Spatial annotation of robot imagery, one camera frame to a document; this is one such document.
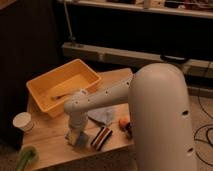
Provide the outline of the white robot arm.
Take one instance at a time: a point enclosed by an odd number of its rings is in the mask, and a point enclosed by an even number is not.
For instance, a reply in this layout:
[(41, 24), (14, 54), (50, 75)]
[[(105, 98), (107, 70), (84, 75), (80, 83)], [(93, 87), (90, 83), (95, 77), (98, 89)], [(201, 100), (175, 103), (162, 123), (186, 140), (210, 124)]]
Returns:
[(182, 71), (149, 64), (133, 76), (93, 94), (73, 98), (64, 111), (129, 105), (138, 171), (197, 171), (189, 95)]

